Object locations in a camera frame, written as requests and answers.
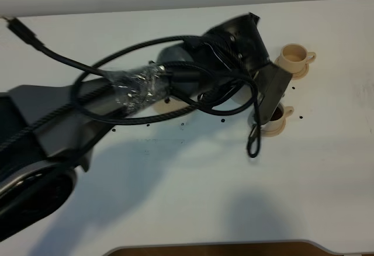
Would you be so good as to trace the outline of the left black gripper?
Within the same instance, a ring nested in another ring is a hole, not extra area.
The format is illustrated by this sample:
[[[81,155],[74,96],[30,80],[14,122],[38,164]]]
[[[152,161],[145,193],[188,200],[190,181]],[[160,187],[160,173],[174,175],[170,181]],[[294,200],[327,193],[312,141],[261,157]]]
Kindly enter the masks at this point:
[[[268,73],[271,61],[257,28],[259,20],[248,13],[209,29],[202,36],[201,63],[218,70],[247,72],[253,78]]]

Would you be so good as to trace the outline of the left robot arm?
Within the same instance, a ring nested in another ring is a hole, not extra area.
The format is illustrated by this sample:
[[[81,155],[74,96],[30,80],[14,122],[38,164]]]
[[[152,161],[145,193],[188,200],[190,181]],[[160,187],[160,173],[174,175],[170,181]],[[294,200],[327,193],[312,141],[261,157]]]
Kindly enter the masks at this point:
[[[253,108],[247,154],[256,157],[262,122],[255,76],[269,64],[258,22],[249,13],[201,36],[145,41],[88,66],[6,18],[24,43],[81,75],[67,87],[25,85],[1,95],[1,239],[55,212],[75,188],[76,168],[89,169],[91,150],[115,126]]]

